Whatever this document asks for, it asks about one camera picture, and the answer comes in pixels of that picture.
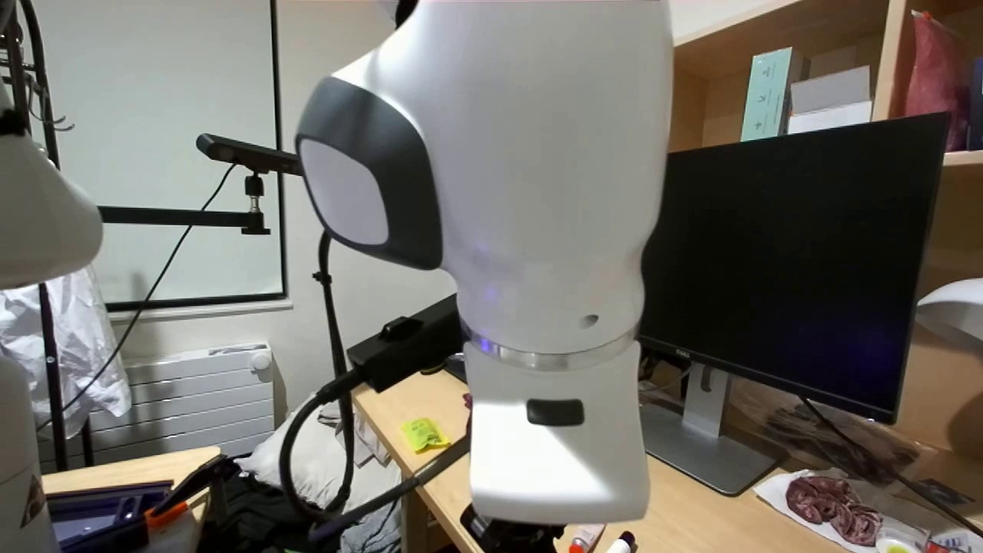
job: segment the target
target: radiator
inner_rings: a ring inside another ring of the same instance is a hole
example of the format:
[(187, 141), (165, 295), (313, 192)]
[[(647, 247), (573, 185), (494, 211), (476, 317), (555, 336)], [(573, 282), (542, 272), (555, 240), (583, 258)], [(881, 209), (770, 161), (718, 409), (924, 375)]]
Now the radiator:
[[(266, 345), (204, 351), (128, 365), (133, 410), (88, 415), (94, 464), (217, 445), (223, 453), (248, 453), (274, 432), (274, 352)], [(82, 464), (81, 438), (71, 438), (71, 467)], [(42, 467), (52, 467), (52, 442), (41, 442)]]

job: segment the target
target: desk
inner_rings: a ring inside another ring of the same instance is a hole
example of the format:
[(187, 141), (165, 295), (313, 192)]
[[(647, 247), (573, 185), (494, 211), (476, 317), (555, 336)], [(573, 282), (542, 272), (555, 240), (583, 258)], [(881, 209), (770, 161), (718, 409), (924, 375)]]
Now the desk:
[[(128, 484), (128, 483), (146, 483), (146, 480), (173, 480), (174, 484), (211, 460), (217, 447), (187, 447), (187, 451), (173, 451), (173, 453), (151, 453), (151, 459), (134, 459), (134, 460), (121, 460), (121, 464), (97, 464), (97, 467), (82, 467), (82, 469), (65, 469), (65, 474), (45, 474), (42, 476), (42, 490), (78, 490), (78, 488), (104, 488), (104, 484)], [(189, 504), (189, 516), (184, 522), (173, 522), (165, 531), (153, 535), (146, 551), (193, 551), (187, 548), (195, 544), (201, 537), (201, 520), (205, 512), (204, 493)]]
[[(416, 375), (388, 394), (358, 390), (355, 409), (376, 426), (379, 438), (393, 451), (402, 469), (416, 469), (426, 464), (435, 451), (416, 453), (402, 442), (402, 420), (407, 419), (432, 419), (449, 438), (463, 436), (468, 387), (451, 375)], [(924, 460), (927, 474), (960, 474), (953, 480), (964, 484), (972, 493), (983, 498), (983, 483), (973, 476), (979, 467), (957, 467), (957, 460), (930, 459)], [(757, 551), (757, 553), (828, 553), (834, 544), (818, 537), (813, 531), (797, 524), (793, 520), (775, 512), (751, 490), (739, 498), (722, 498), (695, 480), (670, 469), (661, 460), (647, 460), (652, 501), (647, 512), (638, 522), (608, 524), (598, 551), (604, 551), (623, 527), (638, 537), (638, 551), (683, 551), (683, 553), (718, 553), (718, 551)], [(438, 527), (454, 540), (457, 551), (479, 553), (476, 540), (457, 522), (463, 507), (471, 504), (468, 484), (468, 459), (451, 469), (435, 476), (429, 484), (419, 490), (425, 507), (435, 516)]]

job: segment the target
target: black monitor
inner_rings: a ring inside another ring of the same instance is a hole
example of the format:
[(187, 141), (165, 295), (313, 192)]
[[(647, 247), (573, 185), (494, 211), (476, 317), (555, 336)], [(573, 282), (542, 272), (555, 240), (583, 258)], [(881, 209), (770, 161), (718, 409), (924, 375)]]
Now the black monitor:
[(672, 152), (638, 340), (695, 363), (652, 453), (738, 493), (775, 459), (718, 432), (724, 375), (893, 420), (950, 118)]

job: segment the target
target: white robot head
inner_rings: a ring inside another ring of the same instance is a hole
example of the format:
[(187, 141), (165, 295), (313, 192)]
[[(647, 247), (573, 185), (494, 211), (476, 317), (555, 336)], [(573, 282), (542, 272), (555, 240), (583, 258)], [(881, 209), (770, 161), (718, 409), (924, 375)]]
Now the white robot head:
[(634, 336), (670, 64), (666, 0), (420, 0), (300, 118), (335, 240), (457, 282), (483, 516), (645, 510)]

